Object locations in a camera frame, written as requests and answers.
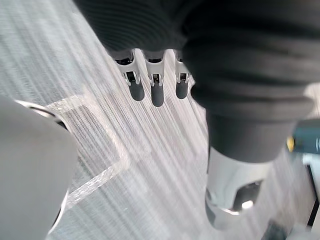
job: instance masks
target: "gray rubber cover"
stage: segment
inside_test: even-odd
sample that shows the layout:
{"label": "gray rubber cover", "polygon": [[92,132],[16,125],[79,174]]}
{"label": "gray rubber cover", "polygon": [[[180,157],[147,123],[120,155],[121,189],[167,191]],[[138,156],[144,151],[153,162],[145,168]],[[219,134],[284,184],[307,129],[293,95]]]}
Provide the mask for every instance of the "gray rubber cover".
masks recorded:
{"label": "gray rubber cover", "polygon": [[151,100],[156,107],[161,107],[164,103],[164,86],[159,86],[158,82],[151,87]]}
{"label": "gray rubber cover", "polygon": [[132,82],[131,86],[129,86],[129,91],[131,97],[136,101],[141,101],[145,97],[145,91],[141,81],[139,84]]}
{"label": "gray rubber cover", "polygon": [[178,99],[184,99],[188,94],[188,83],[181,81],[175,85],[175,95]]}

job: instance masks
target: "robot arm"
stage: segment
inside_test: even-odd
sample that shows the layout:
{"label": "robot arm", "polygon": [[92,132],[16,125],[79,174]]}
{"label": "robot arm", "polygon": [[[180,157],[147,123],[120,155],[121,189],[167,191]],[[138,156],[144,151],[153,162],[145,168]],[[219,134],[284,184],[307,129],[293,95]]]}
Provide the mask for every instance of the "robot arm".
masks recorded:
{"label": "robot arm", "polygon": [[76,144],[42,106],[0,96],[0,239],[43,240],[64,211]]}

